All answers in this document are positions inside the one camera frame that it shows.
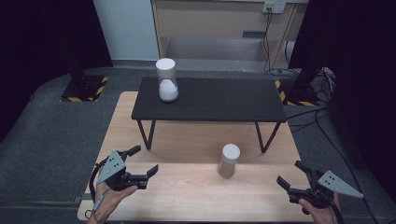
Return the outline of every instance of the electrical outlet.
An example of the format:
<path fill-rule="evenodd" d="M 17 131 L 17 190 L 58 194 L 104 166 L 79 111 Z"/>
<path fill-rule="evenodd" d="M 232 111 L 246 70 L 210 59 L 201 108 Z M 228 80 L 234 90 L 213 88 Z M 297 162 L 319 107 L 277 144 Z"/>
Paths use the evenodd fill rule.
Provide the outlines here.
<path fill-rule="evenodd" d="M 273 13 L 283 13 L 283 10 L 285 10 L 285 6 L 286 6 L 286 2 L 276 2 L 274 9 L 273 9 Z"/>
<path fill-rule="evenodd" d="M 264 2 L 262 13 L 270 13 L 270 10 L 274 12 L 275 2 Z"/>

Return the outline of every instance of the table leg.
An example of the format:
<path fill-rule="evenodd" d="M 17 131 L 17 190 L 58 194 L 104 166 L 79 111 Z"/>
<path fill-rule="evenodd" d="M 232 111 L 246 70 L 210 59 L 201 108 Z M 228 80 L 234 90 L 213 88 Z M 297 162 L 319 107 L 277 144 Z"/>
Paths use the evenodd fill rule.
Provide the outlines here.
<path fill-rule="evenodd" d="M 137 120 L 137 125 L 139 125 L 140 132 L 142 133 L 143 141 L 145 141 L 146 149 L 151 149 L 152 137 L 154 135 L 155 128 L 155 119 L 151 122 L 151 127 L 149 129 L 148 139 L 145 134 L 145 130 L 143 129 L 142 120 Z"/>
<path fill-rule="evenodd" d="M 260 148 L 262 149 L 262 153 L 265 153 L 267 151 L 268 147 L 271 145 L 271 142 L 274 140 L 276 132 L 279 129 L 280 122 L 276 123 L 276 126 L 275 126 L 273 132 L 271 133 L 270 138 L 268 139 L 267 144 L 265 144 L 265 146 L 262 143 L 262 133 L 260 132 L 259 122 L 254 122 L 254 123 L 256 124 L 257 135 L 259 136 Z"/>

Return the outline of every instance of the black table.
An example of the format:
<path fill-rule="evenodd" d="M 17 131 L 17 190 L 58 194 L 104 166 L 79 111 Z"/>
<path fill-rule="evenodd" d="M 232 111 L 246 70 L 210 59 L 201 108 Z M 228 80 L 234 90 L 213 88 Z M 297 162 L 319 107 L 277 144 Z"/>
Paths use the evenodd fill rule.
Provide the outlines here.
<path fill-rule="evenodd" d="M 132 112 L 146 144 L 151 148 L 156 120 L 254 122 L 264 153 L 286 115 L 273 80 L 184 78 L 177 79 L 178 98 L 164 102 L 158 78 L 143 77 Z M 149 136 L 142 120 L 151 120 Z M 262 143 L 259 122 L 275 122 L 267 143 Z"/>

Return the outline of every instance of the white cup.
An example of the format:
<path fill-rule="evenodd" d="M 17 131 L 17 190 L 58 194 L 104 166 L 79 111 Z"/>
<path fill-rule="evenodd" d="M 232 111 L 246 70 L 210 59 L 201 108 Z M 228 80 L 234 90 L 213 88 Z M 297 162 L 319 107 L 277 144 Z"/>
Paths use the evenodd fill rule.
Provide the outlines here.
<path fill-rule="evenodd" d="M 234 144 L 227 144 L 222 150 L 221 161 L 218 165 L 218 173 L 224 178 L 230 178 L 235 173 L 235 165 L 238 162 L 241 151 Z"/>
<path fill-rule="evenodd" d="M 175 61 L 163 58 L 157 61 L 155 65 L 157 67 L 160 98 L 165 102 L 176 100 L 178 89 Z"/>

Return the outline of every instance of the human hand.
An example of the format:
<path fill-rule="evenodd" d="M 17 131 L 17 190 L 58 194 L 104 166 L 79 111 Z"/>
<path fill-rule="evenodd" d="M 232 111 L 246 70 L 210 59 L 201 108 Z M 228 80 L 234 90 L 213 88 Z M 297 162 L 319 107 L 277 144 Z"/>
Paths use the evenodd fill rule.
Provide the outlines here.
<path fill-rule="evenodd" d="M 122 191 L 115 191 L 113 189 L 110 189 L 106 182 L 96 185 L 95 202 L 97 202 L 101 195 L 104 195 L 104 197 L 99 207 L 95 211 L 92 211 L 92 214 L 88 219 L 87 223 L 104 223 L 108 219 L 110 214 L 117 208 L 119 203 L 124 198 L 130 196 L 135 191 L 137 191 L 137 189 L 137 186 L 131 186 Z"/>
<path fill-rule="evenodd" d="M 341 211 L 340 209 L 340 203 L 338 202 L 338 194 L 334 193 L 334 199 L 333 199 L 335 205 L 337 205 L 338 210 Z M 333 224 L 334 223 L 334 213 L 330 207 L 323 208 L 323 209 L 318 209 L 314 207 L 310 202 L 304 199 L 300 199 L 298 203 L 306 210 L 308 211 L 312 218 L 314 219 L 316 224 Z"/>

